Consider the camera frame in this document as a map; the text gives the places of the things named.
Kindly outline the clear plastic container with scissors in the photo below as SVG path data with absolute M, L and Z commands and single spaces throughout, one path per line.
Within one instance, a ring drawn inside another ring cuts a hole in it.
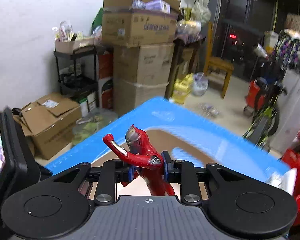
M 112 110 L 102 108 L 93 109 L 86 116 L 76 121 L 76 124 L 72 129 L 72 147 L 108 126 L 117 118 L 118 115 Z

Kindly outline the white refrigerator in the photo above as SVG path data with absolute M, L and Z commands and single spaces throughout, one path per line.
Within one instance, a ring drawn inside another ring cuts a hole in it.
M 280 95 L 277 100 L 280 122 L 270 140 L 270 147 L 281 153 L 291 146 L 300 131 L 300 74 L 286 70 L 283 85 L 287 88 L 287 95 Z

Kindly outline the floral tissue box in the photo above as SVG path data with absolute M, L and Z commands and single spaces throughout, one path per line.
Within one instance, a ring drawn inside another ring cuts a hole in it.
M 280 175 L 277 172 L 272 173 L 269 179 L 266 181 L 267 184 L 282 189 L 290 195 L 293 195 L 295 182 L 296 182 L 297 169 L 292 168 L 285 174 Z

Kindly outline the yellow jug on floor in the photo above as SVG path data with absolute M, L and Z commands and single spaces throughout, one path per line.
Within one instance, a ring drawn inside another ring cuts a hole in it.
M 174 89 L 171 96 L 171 100 L 174 103 L 183 105 L 187 96 L 191 92 L 191 87 L 193 83 L 193 74 L 187 74 L 182 80 L 176 79 L 174 83 Z

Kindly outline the beige plastic storage bin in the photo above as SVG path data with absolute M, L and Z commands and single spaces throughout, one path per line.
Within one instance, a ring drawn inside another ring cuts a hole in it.
M 111 134 L 105 135 L 103 142 L 110 153 L 98 163 L 103 164 L 109 157 L 117 157 L 133 165 L 133 179 L 143 178 L 153 198 L 175 196 L 174 188 L 166 179 L 167 171 L 173 168 L 174 163 L 185 161 L 186 157 L 195 157 L 204 165 L 215 162 L 195 147 L 161 130 L 147 133 L 131 126 L 126 133 L 128 150 L 118 144 Z

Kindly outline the black metal shelf rack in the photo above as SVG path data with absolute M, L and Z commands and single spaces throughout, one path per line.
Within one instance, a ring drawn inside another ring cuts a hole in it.
M 78 101 L 83 96 L 88 96 L 92 92 L 98 92 L 97 81 L 97 48 L 94 45 L 88 45 L 82 48 L 75 49 L 71 54 L 58 52 L 56 49 L 53 52 L 56 61 L 56 69 L 58 76 L 59 92 L 72 100 Z M 79 74 L 77 71 L 77 63 L 81 58 L 93 56 L 93 78 L 87 77 L 83 71 Z M 61 74 L 59 67 L 59 58 L 72 61 L 74 70 L 69 74 L 67 81 L 65 74 Z

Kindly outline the red Ultraman action figure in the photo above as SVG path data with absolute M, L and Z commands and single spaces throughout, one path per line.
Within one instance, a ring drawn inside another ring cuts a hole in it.
M 164 180 L 164 159 L 151 145 L 147 133 L 134 125 L 126 132 L 129 150 L 118 145 L 112 134 L 103 142 L 125 163 L 135 167 L 134 178 L 141 176 L 152 196 L 173 196 L 173 187 Z

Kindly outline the white plastic bag on floor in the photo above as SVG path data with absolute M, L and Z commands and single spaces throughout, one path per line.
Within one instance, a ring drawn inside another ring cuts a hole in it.
M 194 96 L 202 96 L 206 92 L 209 81 L 204 73 L 196 73 L 193 76 L 191 93 Z

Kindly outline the large stacked cardboard box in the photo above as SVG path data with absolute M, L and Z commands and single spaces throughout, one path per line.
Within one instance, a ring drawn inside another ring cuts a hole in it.
M 162 85 L 168 82 L 173 43 L 140 47 L 114 47 L 114 76 L 141 85 Z

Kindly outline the wooden chair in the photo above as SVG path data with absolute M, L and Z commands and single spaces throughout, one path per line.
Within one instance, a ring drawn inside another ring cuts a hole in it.
M 223 81 L 223 87 L 221 91 L 221 98 L 224 98 L 230 83 L 230 78 L 234 71 L 234 65 L 226 60 L 221 59 L 220 57 L 212 56 L 213 48 L 213 23 L 207 23 L 207 45 L 206 45 L 206 57 L 205 64 L 203 68 L 203 73 L 208 75 L 209 70 L 221 70 L 225 72 L 225 78 Z

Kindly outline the torn cardboard box on floor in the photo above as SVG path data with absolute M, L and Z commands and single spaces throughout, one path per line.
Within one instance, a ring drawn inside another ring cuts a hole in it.
M 22 109 L 12 109 L 33 153 L 51 159 L 72 140 L 72 129 L 82 117 L 80 104 L 59 93 L 45 95 Z

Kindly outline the wrapped lower cardboard box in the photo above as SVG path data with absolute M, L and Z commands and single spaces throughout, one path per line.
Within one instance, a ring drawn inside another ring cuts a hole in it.
M 113 109 L 122 116 L 149 99 L 164 96 L 168 83 L 159 85 L 144 85 L 128 82 L 115 77 L 113 80 Z

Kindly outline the green black bicycle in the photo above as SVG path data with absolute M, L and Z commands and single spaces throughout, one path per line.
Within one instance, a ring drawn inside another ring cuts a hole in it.
M 258 92 L 255 99 L 253 120 L 243 138 L 255 146 L 270 151 L 270 137 L 277 132 L 280 122 L 280 111 L 277 100 L 280 95 L 287 95 L 286 87 L 275 81 Z

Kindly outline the top open cardboard box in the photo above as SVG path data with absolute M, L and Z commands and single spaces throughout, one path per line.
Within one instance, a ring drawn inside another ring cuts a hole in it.
M 103 0 L 102 41 L 137 47 L 174 40 L 180 0 Z

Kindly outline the blue silicone baking mat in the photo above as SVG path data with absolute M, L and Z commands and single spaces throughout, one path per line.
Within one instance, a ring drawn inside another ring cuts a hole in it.
M 158 152 L 179 148 L 203 164 L 218 163 L 260 181 L 268 180 L 274 172 L 283 175 L 289 170 L 288 165 L 228 129 L 161 97 L 152 98 L 119 117 L 49 161 L 46 167 L 57 174 L 82 162 L 100 165 L 113 159 L 115 156 L 102 138 L 112 134 L 119 145 L 124 145 L 131 125 L 146 131 Z

